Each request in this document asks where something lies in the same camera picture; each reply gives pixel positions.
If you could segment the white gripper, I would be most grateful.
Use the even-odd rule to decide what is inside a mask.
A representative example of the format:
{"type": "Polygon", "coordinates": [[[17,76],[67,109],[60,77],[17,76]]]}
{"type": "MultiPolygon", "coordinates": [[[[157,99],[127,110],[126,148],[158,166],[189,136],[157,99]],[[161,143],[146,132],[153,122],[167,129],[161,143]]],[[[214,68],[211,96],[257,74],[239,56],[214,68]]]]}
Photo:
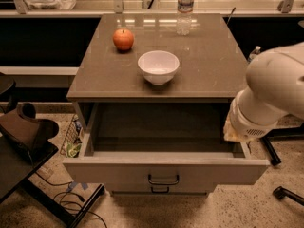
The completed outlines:
{"type": "Polygon", "coordinates": [[[277,97],[272,93],[240,91],[232,101],[223,127],[227,142],[249,142],[274,129],[279,119],[277,97]]]}

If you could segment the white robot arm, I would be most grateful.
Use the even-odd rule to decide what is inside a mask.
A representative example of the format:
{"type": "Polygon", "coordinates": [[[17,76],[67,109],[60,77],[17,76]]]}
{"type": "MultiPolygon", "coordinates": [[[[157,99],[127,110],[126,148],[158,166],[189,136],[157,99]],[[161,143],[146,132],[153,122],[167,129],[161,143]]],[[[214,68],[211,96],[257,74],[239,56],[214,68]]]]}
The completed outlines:
{"type": "Polygon", "coordinates": [[[304,119],[304,43],[260,53],[247,67],[246,82],[231,102],[226,141],[262,138],[289,114],[304,119]]]}

